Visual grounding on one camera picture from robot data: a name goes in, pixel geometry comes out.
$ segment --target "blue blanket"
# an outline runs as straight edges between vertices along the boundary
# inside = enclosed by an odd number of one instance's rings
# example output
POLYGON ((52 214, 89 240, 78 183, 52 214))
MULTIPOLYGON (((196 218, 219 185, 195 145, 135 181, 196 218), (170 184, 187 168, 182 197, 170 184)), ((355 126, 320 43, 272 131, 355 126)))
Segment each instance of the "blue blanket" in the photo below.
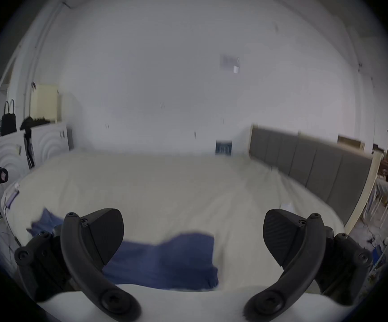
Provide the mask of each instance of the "blue blanket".
MULTIPOLYGON (((44 209, 39 221, 27 229, 35 236, 52 232, 62 219, 44 209)), ((136 284, 161 289, 204 290, 218 285, 218 269, 212 264, 214 238, 183 233, 158 245, 123 241, 103 267, 114 284, 136 284)))

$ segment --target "white bedsheet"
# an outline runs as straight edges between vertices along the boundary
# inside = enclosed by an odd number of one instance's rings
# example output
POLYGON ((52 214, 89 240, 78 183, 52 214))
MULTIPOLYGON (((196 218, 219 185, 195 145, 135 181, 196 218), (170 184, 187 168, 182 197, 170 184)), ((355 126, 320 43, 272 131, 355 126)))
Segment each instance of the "white bedsheet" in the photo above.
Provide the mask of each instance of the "white bedsheet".
POLYGON ((218 289, 227 290, 277 281, 282 268, 264 244, 263 222, 269 209, 290 203, 296 214, 318 212, 325 225, 343 232, 341 220, 323 201, 247 156, 68 153, 19 182, 6 217, 23 245, 31 239, 26 228, 45 207, 60 217, 119 209, 124 240, 134 242, 157 244, 186 231, 210 233, 218 289))

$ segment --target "handbag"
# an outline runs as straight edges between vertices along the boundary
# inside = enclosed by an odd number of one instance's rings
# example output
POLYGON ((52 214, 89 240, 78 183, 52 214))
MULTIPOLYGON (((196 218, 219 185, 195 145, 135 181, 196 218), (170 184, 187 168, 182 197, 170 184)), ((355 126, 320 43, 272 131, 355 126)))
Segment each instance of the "handbag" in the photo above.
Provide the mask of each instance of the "handbag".
POLYGON ((11 105, 8 101, 4 104, 3 116, 2 116, 2 126, 1 126, 1 134, 2 136, 8 135, 10 133, 17 131, 17 119, 15 117, 15 101, 12 99, 12 113, 11 105), (6 113, 6 104, 8 105, 8 113, 6 113))

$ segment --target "cabinet door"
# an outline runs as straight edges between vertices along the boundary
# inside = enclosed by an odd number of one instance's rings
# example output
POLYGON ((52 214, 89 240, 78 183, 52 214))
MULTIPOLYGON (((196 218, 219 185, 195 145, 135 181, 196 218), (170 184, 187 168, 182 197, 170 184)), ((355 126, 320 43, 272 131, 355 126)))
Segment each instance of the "cabinet door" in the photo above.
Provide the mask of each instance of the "cabinet door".
POLYGON ((48 158, 68 152, 67 127, 65 124, 47 124, 32 128, 32 148, 35 167, 48 158))
POLYGON ((3 214, 1 200, 4 190, 29 172, 25 154, 24 132, 15 132, 0 137, 0 167, 8 170, 8 181, 0 185, 0 212, 3 214))

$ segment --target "gray headboard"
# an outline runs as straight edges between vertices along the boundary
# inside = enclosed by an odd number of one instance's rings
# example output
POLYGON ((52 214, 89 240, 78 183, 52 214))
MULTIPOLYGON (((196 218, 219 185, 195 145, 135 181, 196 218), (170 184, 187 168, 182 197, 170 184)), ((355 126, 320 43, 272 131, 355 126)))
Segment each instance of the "gray headboard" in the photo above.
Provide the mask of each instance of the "gray headboard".
POLYGON ((348 224, 348 229, 352 229, 359 218, 380 163, 380 155, 376 153, 369 155, 301 133, 256 125, 251 129, 249 155, 277 167, 325 201, 341 218, 345 230, 348 224))

